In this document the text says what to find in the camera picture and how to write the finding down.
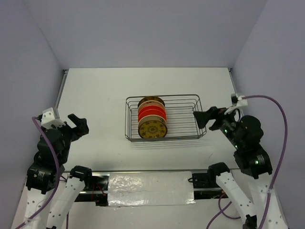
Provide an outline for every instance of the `cable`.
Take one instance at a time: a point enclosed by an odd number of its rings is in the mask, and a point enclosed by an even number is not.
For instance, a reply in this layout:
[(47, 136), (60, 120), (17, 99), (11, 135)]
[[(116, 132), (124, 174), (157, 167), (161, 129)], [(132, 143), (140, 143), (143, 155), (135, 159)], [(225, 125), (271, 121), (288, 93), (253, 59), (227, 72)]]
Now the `cable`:
[(209, 229), (210, 225), (213, 223), (213, 221), (220, 216), (230, 205), (232, 204), (232, 202), (228, 203), (227, 206), (225, 206), (222, 210), (220, 210), (208, 223), (208, 225), (206, 226), (206, 229)]
[[(37, 123), (36, 121), (36, 117), (32, 117), (32, 121), (34, 122), (36, 128), (38, 129), (38, 131), (40, 132), (40, 134), (42, 135), (43, 139), (46, 141), (48, 147), (50, 148), (50, 151), (52, 153), (52, 156), (53, 156), (53, 159), (54, 159), (54, 162), (55, 162), (55, 167), (56, 167), (56, 176), (57, 176), (57, 179), (56, 179), (56, 184), (55, 184), (55, 188), (52, 192), (52, 194), (50, 195), (50, 197), (48, 198), (48, 200), (42, 205), (42, 207), (36, 211), (33, 215), (31, 215), (29, 217), (29, 219), (33, 219), (35, 216), (37, 216), (39, 213), (41, 213), (41, 211), (50, 203), (50, 201), (52, 200), (55, 192), (57, 191), (57, 188), (58, 188), (58, 185), (59, 185), (59, 180), (60, 180), (60, 168), (59, 168), (59, 162), (58, 162), (58, 159), (57, 159), (57, 156), (56, 156), (56, 153), (55, 153), (55, 150), (51, 144), (51, 142), (48, 140), (48, 137), (46, 136), (46, 134), (44, 133), (44, 131), (41, 129), (41, 127), (39, 126), (39, 124)], [(18, 227), (16, 227), (15, 229), (20, 229), (22, 228), (24, 225), (26, 225), (28, 222), (23, 222), (21, 223)]]
[(106, 194), (104, 193), (103, 189), (102, 189), (102, 188), (99, 186), (99, 184), (98, 184), (98, 183), (96, 183), (96, 185), (97, 185), (97, 187), (99, 187), (100, 191), (102, 191), (103, 196), (105, 196)]
[[(271, 100), (272, 102), (274, 102), (277, 107), (280, 109), (281, 113), (282, 113), (282, 116), (283, 116), (283, 119), (284, 119), (284, 126), (285, 126), (285, 130), (284, 130), (284, 143), (283, 143), (283, 148), (282, 148), (282, 152), (281, 152), (281, 156), (280, 156), (280, 159), (278, 161), (278, 164), (277, 164), (277, 167), (275, 169), (275, 172), (274, 172), (274, 175), (272, 177), (272, 180), (271, 180), (271, 183), (270, 183), (270, 186), (269, 186), (269, 190), (273, 189), (273, 186), (275, 184), (275, 180), (277, 178), (277, 175), (278, 175), (278, 172), (280, 170), (280, 167), (282, 165), (282, 162), (283, 162), (283, 158), (284, 158), (284, 155), (285, 155), (285, 150), (286, 150), (286, 145), (287, 145), (287, 137), (288, 137), (288, 124), (287, 124), (287, 118), (286, 118), (286, 115), (285, 115), (285, 112), (282, 108), (282, 106), (273, 98), (269, 97), (269, 96), (266, 96), (266, 95), (250, 95), (250, 96), (245, 96), (245, 97), (242, 97), (242, 99), (251, 99), (251, 98), (265, 98), (265, 99), (269, 99)], [(269, 209), (269, 204), (270, 204), (270, 199), (271, 199), (271, 193), (268, 192), (267, 194), (267, 202), (266, 202), (266, 207), (265, 207), (265, 210), (264, 210), (264, 214), (263, 214), (263, 217), (262, 217), (262, 221), (258, 227), (258, 229), (262, 229), (263, 228), (263, 225), (264, 225), (264, 222), (267, 218), (267, 213), (268, 213), (268, 209)]]
[(66, 182), (68, 181), (68, 178), (65, 178), (64, 176), (61, 176)]
[[(220, 206), (220, 201), (221, 201), (221, 199), (223, 198), (224, 195), (225, 195), (225, 194), (221, 195), (221, 196), (219, 197), (219, 199), (218, 199), (218, 208), (219, 208), (220, 211), (222, 210), (222, 208), (221, 208), (221, 206)], [(239, 217), (231, 217), (231, 216), (228, 216), (227, 214), (225, 214), (224, 211), (223, 211), (223, 215), (226, 216), (226, 217), (229, 218), (229, 219), (240, 219), (240, 218), (241, 218), (240, 216), (239, 216)]]
[(67, 214), (67, 219), (66, 219), (66, 229), (69, 229), (69, 213)]
[(238, 121), (239, 121), (241, 119), (241, 117), (242, 117), (242, 114), (241, 114), (240, 109), (237, 109), (237, 112), (238, 112)]

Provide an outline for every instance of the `black bracket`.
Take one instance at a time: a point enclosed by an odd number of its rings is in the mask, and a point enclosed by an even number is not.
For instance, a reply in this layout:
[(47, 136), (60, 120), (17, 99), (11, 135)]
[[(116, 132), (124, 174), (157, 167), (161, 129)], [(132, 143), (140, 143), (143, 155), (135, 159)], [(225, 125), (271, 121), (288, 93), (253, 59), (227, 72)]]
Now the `black bracket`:
[(243, 224), (243, 229), (257, 229), (257, 217), (246, 215), (246, 222)]
[(87, 186), (91, 177), (92, 177), (92, 170), (87, 167), (83, 166), (75, 166), (69, 175), (70, 178), (76, 177), (79, 178), (80, 181), (84, 181), (85, 185)]
[(68, 118), (76, 125), (76, 127), (72, 128), (72, 139), (74, 142), (78, 140), (80, 137), (87, 135), (89, 133), (89, 128), (87, 126), (87, 119), (79, 118), (75, 114), (68, 115)]
[(188, 179), (193, 183), (193, 188), (214, 188), (218, 187), (211, 183), (209, 175), (207, 173), (193, 173), (192, 178)]
[[(60, 175), (63, 174), (64, 170), (64, 166), (60, 165)], [(28, 190), (31, 190), (31, 188), (38, 189), (41, 190), (43, 195), (52, 190), (57, 181), (56, 168), (50, 165), (42, 166), (33, 163), (28, 169), (27, 176), (26, 187)]]
[(213, 184), (216, 184), (216, 176), (220, 176), (221, 173), (230, 172), (230, 169), (224, 162), (220, 162), (209, 166), (208, 176)]

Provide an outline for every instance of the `red tape roll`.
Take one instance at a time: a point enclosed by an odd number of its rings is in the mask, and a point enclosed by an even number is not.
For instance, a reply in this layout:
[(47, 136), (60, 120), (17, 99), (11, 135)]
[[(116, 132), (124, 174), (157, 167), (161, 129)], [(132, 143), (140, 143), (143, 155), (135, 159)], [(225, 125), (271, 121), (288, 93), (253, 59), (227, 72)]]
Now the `red tape roll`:
[(166, 114), (161, 112), (161, 111), (158, 111), (158, 110), (154, 110), (154, 109), (150, 109), (150, 110), (146, 110), (146, 111), (143, 111), (141, 112), (140, 115), (138, 115), (138, 122), (148, 116), (148, 115), (158, 115), (158, 116), (161, 116), (162, 118), (164, 118), (166, 120)]
[(165, 110), (162, 109), (161, 107), (158, 106), (147, 106), (147, 107), (143, 107), (139, 112), (138, 112), (138, 117), (144, 112), (144, 111), (148, 111), (148, 110), (157, 110), (157, 111), (161, 111), (162, 113), (164, 113), (164, 115), (166, 116)]
[(147, 107), (147, 106), (158, 106), (165, 111), (165, 106), (162, 103), (160, 103), (158, 101), (154, 101), (154, 100), (150, 100), (150, 101), (146, 101), (146, 102), (142, 103), (138, 107), (138, 111), (142, 110), (144, 107)]

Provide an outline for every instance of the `white table surface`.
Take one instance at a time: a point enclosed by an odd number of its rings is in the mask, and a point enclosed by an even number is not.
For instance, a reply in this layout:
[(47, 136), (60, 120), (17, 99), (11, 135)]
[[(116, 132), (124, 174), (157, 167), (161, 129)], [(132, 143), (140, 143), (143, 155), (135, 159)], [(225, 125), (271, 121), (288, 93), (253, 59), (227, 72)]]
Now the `white table surface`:
[(69, 124), (71, 113), (85, 117), (90, 132), (72, 143), (66, 170), (75, 165), (93, 171), (207, 169), (218, 162), (237, 168), (234, 147), (220, 131), (208, 130), (199, 140), (149, 146), (131, 143), (124, 136), (129, 96), (198, 94), (207, 110), (230, 106), (232, 93), (227, 68), (69, 69), (58, 110)]

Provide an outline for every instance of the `red wire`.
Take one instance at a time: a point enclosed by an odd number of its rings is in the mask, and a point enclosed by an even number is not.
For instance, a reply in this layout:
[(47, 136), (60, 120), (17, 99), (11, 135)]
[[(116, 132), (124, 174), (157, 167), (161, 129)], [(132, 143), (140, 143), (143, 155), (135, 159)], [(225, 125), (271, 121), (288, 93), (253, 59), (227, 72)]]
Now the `red wire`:
[(97, 185), (97, 187), (99, 187), (100, 191), (102, 191), (103, 196), (105, 196), (106, 194), (104, 193), (103, 189), (101, 189), (101, 187), (99, 186), (99, 184), (98, 184), (98, 183), (96, 183), (96, 185)]

